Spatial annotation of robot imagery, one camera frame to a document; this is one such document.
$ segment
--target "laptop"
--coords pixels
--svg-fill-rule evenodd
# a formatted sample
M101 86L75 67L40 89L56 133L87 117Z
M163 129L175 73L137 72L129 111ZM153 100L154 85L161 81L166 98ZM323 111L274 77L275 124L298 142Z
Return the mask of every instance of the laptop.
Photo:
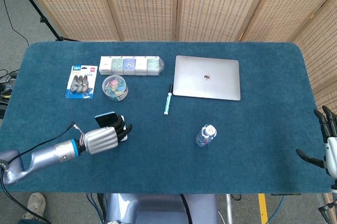
M240 100L239 61L176 56L173 94Z

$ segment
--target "water bottle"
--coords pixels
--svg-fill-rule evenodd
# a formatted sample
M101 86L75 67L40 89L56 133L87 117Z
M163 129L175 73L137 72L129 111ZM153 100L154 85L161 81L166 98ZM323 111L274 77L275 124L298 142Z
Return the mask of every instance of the water bottle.
M195 143L198 144L199 147L204 147L209 144L215 136L216 129L212 125L206 124L196 135Z

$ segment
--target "phone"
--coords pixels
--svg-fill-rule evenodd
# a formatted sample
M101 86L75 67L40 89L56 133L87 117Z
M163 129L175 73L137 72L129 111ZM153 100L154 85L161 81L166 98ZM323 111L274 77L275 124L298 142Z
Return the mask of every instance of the phone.
M95 120L101 128L109 127L118 120L115 112L107 112L101 115L96 115Z

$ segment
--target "small white box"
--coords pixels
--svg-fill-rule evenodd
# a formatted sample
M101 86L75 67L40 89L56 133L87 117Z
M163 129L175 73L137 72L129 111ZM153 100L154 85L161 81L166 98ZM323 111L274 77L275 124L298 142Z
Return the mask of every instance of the small white box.
M101 75L111 75L112 57L102 56L99 71Z
M147 73L147 57L136 57L136 75L146 76Z

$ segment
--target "shoe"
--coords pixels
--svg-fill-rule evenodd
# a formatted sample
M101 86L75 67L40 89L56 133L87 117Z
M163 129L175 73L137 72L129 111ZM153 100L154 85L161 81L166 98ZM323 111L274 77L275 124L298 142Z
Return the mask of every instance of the shoe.
M46 208L46 199L41 193L36 192L29 197L27 208L43 217L43 212ZM24 213L22 218L26 220L37 220L37 218L29 212Z

